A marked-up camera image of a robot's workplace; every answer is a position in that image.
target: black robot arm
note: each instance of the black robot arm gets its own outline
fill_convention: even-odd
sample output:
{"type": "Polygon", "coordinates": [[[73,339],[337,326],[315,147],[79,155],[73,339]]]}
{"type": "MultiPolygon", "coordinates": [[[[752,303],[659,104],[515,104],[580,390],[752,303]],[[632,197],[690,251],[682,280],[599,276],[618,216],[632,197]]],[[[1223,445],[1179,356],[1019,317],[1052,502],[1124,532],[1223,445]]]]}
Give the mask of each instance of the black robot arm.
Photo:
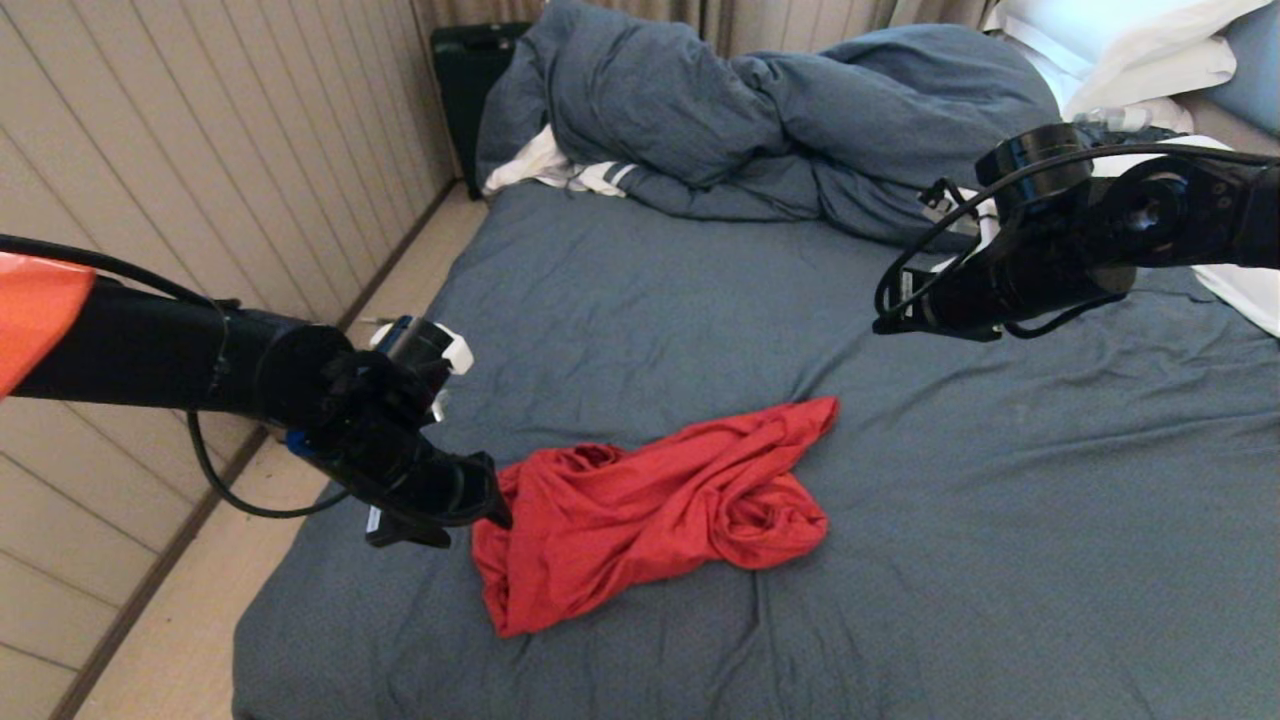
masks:
{"type": "Polygon", "coordinates": [[[509,527],[493,460],[443,452],[420,432],[439,419],[451,374],[470,366],[466,342],[447,328],[403,316],[375,351],[358,351],[334,327],[214,301],[104,255],[12,236],[0,236],[0,251],[110,270],[173,296],[100,275],[13,395],[184,410],[210,482],[259,515],[306,515],[349,493],[372,506],[367,539],[376,546],[448,547],[444,528],[485,518],[509,527]],[[342,496],[300,510],[239,500],[209,462],[202,410],[285,428],[289,448],[342,484],[342,496]]]}
{"type": "Polygon", "coordinates": [[[1038,337],[1121,300],[1139,266],[1280,268],[1280,158],[1180,145],[1084,150],[1059,124],[1005,141],[977,169],[987,187],[968,200],[943,197],[954,188],[946,181],[922,196],[954,210],[886,272],[877,333],[1038,337]],[[1162,156],[1119,178],[1092,177],[1092,159],[1129,154],[1162,156]],[[906,266],[987,199],[1000,217],[989,245],[938,272],[906,266]],[[1036,329],[1019,325],[1055,310],[1065,311],[1036,329]]]}

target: floor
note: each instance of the floor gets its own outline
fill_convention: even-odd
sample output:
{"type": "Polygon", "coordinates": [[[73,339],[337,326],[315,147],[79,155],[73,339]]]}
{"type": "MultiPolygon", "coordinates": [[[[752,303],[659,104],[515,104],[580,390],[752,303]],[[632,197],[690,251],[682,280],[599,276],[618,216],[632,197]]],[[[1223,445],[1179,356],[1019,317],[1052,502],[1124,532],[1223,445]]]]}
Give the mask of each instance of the floor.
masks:
{"type": "MultiPolygon", "coordinates": [[[[454,187],[361,316],[421,313],[485,213],[483,202],[468,201],[466,190],[454,187]]],[[[348,334],[362,343],[371,332],[371,325],[356,323],[348,334]]],[[[268,441],[236,489],[251,502],[294,507],[312,502],[324,484],[319,471],[268,441]]],[[[220,505],[156,592],[77,720],[230,717],[232,633],[300,525],[301,520],[252,518],[220,505]]]]}

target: red shirt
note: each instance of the red shirt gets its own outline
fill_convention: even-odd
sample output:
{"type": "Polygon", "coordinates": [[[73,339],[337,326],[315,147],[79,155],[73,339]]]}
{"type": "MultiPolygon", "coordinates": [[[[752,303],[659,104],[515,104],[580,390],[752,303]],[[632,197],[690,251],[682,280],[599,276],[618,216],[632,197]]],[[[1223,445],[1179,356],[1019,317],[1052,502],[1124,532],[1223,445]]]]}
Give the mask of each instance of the red shirt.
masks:
{"type": "Polygon", "coordinates": [[[833,397],[780,405],[630,454],[580,445],[506,468],[515,528],[479,523],[471,544],[498,634],[535,633],[708,560],[759,570],[805,555],[827,516],[790,470],[838,410],[833,397]]]}

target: cable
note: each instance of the cable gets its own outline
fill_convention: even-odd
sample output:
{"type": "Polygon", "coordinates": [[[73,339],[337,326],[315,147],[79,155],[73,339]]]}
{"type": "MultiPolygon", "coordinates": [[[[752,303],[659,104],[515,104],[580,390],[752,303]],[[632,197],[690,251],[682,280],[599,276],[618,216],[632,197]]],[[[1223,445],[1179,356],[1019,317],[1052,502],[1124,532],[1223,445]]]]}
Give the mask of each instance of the cable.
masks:
{"type": "Polygon", "coordinates": [[[1043,325],[1041,325],[1038,328],[1027,329],[1027,328],[1019,325],[1018,323],[1005,323],[1005,329],[1009,331],[1009,334],[1011,334],[1011,336],[1014,336],[1016,338],[1020,338],[1020,340],[1032,340],[1033,337],[1041,337],[1043,334],[1048,334],[1048,333],[1056,331],[1057,328],[1061,328],[1066,323],[1070,323],[1071,320],[1079,318],[1080,315],[1088,313],[1089,310],[1093,310],[1094,307],[1102,307],[1103,305],[1110,305],[1112,302],[1119,302],[1120,300],[1124,300],[1124,297],[1125,296],[1123,296],[1123,295],[1112,295],[1111,297],[1102,297],[1100,300],[1091,300],[1089,302],[1085,302],[1084,305],[1078,305],[1075,307],[1071,307],[1070,310],[1064,311],[1059,316],[1053,318],[1052,320],[1044,323],[1043,325]]]}
{"type": "Polygon", "coordinates": [[[125,263],[118,258],[111,258],[110,255],[95,252],[92,250],[81,250],[79,247],[45,242],[42,240],[31,240],[29,237],[0,233],[0,252],[31,255],[32,258],[45,258],[49,260],[72,263],[73,265],[96,268],[99,270],[120,275],[122,278],[140,282],[186,302],[197,305],[214,302],[216,305],[215,301],[205,297],[204,295],[188,290],[170,279],[163,278],[151,270],[140,268],[132,263],[125,263]]]}
{"type": "Polygon", "coordinates": [[[220,495],[232,507],[248,512],[250,515],[275,519],[302,518],[321,510],[328,510],[351,495],[349,489],[343,488],[342,492],[328,500],[321,500],[315,505],[298,507],[296,510],[271,510],[269,507],[260,507],[242,500],[232,492],[232,488],[228,487],[221,478],[218,477],[218,471],[214,470],[214,464],[209,459],[209,448],[205,447],[205,436],[200,432],[200,415],[195,410],[187,411],[187,429],[191,430],[191,445],[196,448],[196,461],[200,462],[200,469],[205,473],[205,479],[209,480],[209,484],[212,486],[218,495],[220,495]]]}
{"type": "Polygon", "coordinates": [[[1091,147],[1088,150],[1076,150],[1074,152],[1068,152],[1066,155],[1059,155],[1056,158],[1048,158],[1038,163],[1033,163],[1014,170],[1012,173],[1000,178],[998,181],[991,183],[989,186],[982,188],[977,195],[970,197],[964,204],[956,206],[954,210],[946,214],[941,220],[933,224],[929,229],[924,231],[915,242],[899,255],[897,260],[884,270],[881,277],[881,282],[876,286],[876,313],[881,318],[901,315],[902,311],[913,302],[923,297],[929,290],[933,288],[938,282],[946,279],[951,275],[964,260],[978,249],[982,243],[982,237],[974,238],[969,247],[960,254],[960,256],[950,263],[938,274],[929,278],[923,286],[915,290],[910,296],[900,300],[896,305],[886,307],[884,299],[892,283],[897,279],[899,274],[906,264],[920,254],[929,242],[933,241],[945,229],[955,224],[956,220],[973,213],[978,205],[980,205],[988,197],[996,195],[1001,190],[1021,181],[1023,178],[1043,173],[1057,168],[1059,165],[1066,165],[1070,163],[1079,163],[1080,160],[1093,160],[1094,158],[1110,158],[1114,155],[1181,155],[1188,158],[1204,158],[1208,160],[1221,160],[1224,163],[1236,163],[1240,165],[1254,165],[1254,167],[1267,167],[1280,163],[1280,159],[1271,158],[1268,155],[1251,155],[1245,152],[1235,152],[1230,150],[1217,150],[1213,147],[1194,147],[1190,145],[1171,145],[1171,143],[1140,143],[1140,145],[1124,145],[1124,146],[1105,146],[1105,147],[1091,147]]]}

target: pillow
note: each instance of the pillow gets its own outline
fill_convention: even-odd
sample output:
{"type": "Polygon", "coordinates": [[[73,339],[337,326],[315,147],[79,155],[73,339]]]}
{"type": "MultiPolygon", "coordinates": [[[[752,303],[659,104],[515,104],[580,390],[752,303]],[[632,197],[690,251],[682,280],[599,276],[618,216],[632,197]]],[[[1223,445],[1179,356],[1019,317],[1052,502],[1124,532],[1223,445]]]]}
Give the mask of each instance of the pillow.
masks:
{"type": "MultiPolygon", "coordinates": [[[[1230,150],[1229,146],[1203,135],[1178,137],[1166,142],[1230,150]]],[[[1093,161],[1093,174],[1115,177],[1152,158],[1156,155],[1098,158],[1093,161]]],[[[1280,270],[1236,265],[1193,265],[1192,269],[1201,284],[1213,295],[1235,307],[1251,323],[1280,337],[1280,270]]]]}
{"type": "Polygon", "coordinates": [[[1226,40],[1210,37],[1172,55],[1123,70],[1110,81],[1096,76],[1076,77],[1033,47],[1005,37],[1039,72],[1053,92],[1062,118],[1093,108],[1123,108],[1133,102],[1221,85],[1235,73],[1235,55],[1226,40]]]}
{"type": "Polygon", "coordinates": [[[1075,77],[1110,81],[1172,55],[1268,0],[1002,0],[984,29],[1001,29],[1075,77]]]}

